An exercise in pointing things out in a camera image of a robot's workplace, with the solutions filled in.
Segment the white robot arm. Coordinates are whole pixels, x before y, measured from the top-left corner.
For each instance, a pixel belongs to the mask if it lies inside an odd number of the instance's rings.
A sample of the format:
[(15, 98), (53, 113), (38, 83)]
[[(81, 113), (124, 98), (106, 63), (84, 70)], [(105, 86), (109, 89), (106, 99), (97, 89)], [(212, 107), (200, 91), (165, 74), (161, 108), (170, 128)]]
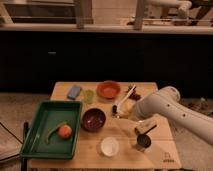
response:
[(191, 110), (179, 101), (179, 91), (175, 87), (166, 86), (135, 102), (123, 116), (142, 120), (159, 114), (175, 121), (213, 146), (213, 118)]

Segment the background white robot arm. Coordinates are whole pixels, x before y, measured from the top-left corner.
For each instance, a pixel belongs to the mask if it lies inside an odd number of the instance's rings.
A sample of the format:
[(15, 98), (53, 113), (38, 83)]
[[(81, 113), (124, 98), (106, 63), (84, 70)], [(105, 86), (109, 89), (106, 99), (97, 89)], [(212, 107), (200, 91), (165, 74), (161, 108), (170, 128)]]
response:
[(187, 19), (189, 9), (192, 7), (190, 0), (147, 0), (147, 3), (154, 6), (176, 8), (180, 19)]

